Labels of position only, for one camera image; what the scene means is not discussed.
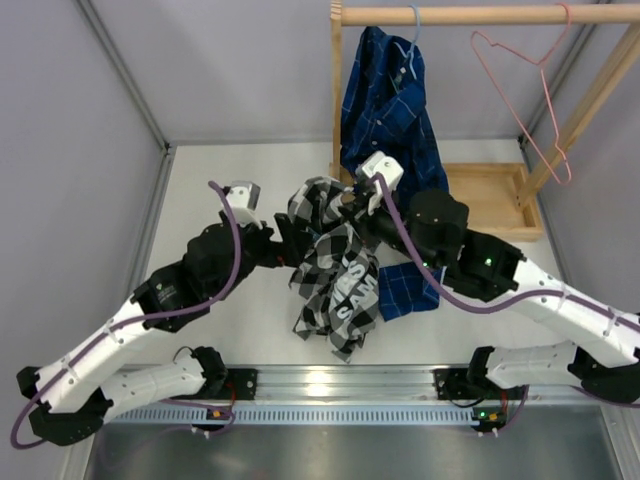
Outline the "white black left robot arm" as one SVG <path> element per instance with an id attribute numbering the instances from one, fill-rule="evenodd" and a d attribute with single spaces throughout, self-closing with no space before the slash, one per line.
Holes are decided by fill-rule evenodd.
<path id="1" fill-rule="evenodd" d="M 156 270 L 100 329 L 60 360 L 17 375 L 39 444 L 68 446 L 115 417 L 165 399 L 214 399 L 228 370 L 212 347 L 159 367 L 121 373 L 133 356 L 207 315 L 257 267 L 298 266 L 312 236 L 283 213 L 276 228 L 223 217 L 192 238 L 181 260 Z"/>

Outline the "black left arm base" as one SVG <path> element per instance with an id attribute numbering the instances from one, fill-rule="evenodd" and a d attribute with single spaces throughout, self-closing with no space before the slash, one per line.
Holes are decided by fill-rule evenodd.
<path id="1" fill-rule="evenodd" d="M 254 368 L 229 368 L 224 380 L 205 384 L 195 394 L 171 397 L 175 401 L 219 401 L 231 405 L 236 401 L 252 401 L 258 386 L 258 370 Z"/>

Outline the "black white checkered shirt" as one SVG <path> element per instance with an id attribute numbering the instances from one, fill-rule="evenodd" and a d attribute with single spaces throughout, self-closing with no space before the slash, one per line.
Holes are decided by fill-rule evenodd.
<path id="1" fill-rule="evenodd" d="M 379 315 L 379 261 L 341 212 L 355 203 L 353 189 L 330 178 L 306 180 L 289 199 L 288 219 L 311 235 L 289 287 L 304 300 L 293 332 L 323 336 L 332 353 L 349 363 L 375 329 Z"/>

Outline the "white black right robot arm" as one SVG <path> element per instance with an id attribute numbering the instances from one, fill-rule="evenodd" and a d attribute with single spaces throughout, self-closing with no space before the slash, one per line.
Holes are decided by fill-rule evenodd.
<path id="1" fill-rule="evenodd" d="M 410 257 L 458 309 L 516 312 L 561 337 L 552 345 L 476 348 L 465 373 L 472 394 L 562 385 L 605 403 L 638 407 L 638 315 L 589 297 L 514 245 L 470 229 L 468 207 L 446 192 L 419 192 L 399 212 L 392 198 L 359 190 L 340 210 L 367 242 L 384 242 Z"/>

